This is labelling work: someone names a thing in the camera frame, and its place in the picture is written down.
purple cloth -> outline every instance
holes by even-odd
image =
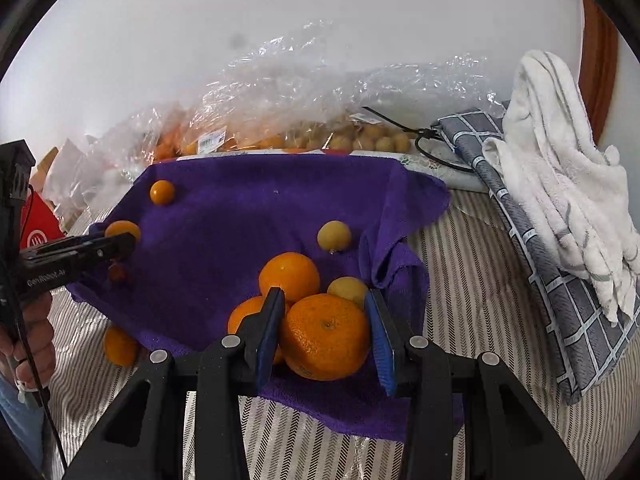
[[[149,199],[160,179],[175,185],[169,206]],[[68,289],[149,350],[184,354],[223,337],[234,307],[259,295],[264,264],[295,251],[316,263],[322,291],[335,278],[359,276],[422,333],[429,279],[402,239],[448,205],[442,181],[390,158],[236,155],[156,164],[106,219],[131,220],[142,231],[126,262],[132,286],[111,285],[104,266]],[[350,226],[354,243],[329,254],[316,234],[336,219]],[[408,403],[386,397],[371,358],[355,375],[331,382],[275,367],[261,395],[340,433],[404,440]]]

red packaging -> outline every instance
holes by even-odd
[[[52,242],[65,236],[60,230],[58,219],[37,193],[31,193],[27,198],[20,214],[20,225],[22,226],[21,249]]]

white cloth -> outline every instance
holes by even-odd
[[[482,152],[529,216],[555,263],[595,288],[612,323],[629,317],[640,273],[640,236],[628,212],[626,171],[614,146],[593,143],[582,97],[558,56],[520,61],[504,140]]]

folded plaid fabric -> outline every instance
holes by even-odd
[[[567,404],[575,404],[614,368],[636,333],[640,297],[636,289],[631,320],[618,314],[619,323],[612,328],[593,287],[553,263],[529,218],[482,156],[482,143],[487,138],[502,138],[501,126],[501,120],[480,110],[470,110],[443,117],[435,127],[489,188],[489,196],[500,211],[528,273],[563,399]]]

brown wooden frame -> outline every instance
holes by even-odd
[[[597,144],[602,135],[618,68],[618,30],[593,0],[582,0],[584,31],[578,85]]]

